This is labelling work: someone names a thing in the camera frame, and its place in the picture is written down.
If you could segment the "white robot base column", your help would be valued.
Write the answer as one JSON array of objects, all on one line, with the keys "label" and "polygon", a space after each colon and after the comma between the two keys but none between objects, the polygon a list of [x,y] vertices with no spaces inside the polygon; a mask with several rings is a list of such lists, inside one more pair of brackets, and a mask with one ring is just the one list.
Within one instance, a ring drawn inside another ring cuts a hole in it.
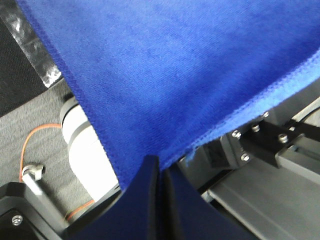
[{"label": "white robot base column", "polygon": [[71,170],[98,202],[119,185],[107,153],[74,96],[63,104],[59,117]]}]

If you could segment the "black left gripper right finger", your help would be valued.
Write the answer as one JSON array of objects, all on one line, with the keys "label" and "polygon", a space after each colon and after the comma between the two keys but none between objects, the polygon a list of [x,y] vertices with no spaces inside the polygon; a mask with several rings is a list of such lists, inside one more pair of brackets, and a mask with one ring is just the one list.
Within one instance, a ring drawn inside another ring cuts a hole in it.
[{"label": "black left gripper right finger", "polygon": [[177,165],[163,172],[163,226],[166,240],[251,240],[205,202]]}]

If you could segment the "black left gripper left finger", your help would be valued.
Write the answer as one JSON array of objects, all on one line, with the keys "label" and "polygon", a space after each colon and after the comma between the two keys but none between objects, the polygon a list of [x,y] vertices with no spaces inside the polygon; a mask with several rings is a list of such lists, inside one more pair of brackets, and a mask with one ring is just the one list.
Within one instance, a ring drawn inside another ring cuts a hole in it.
[{"label": "black left gripper left finger", "polygon": [[159,158],[146,155],[130,185],[95,203],[67,229],[69,240],[155,240]]}]

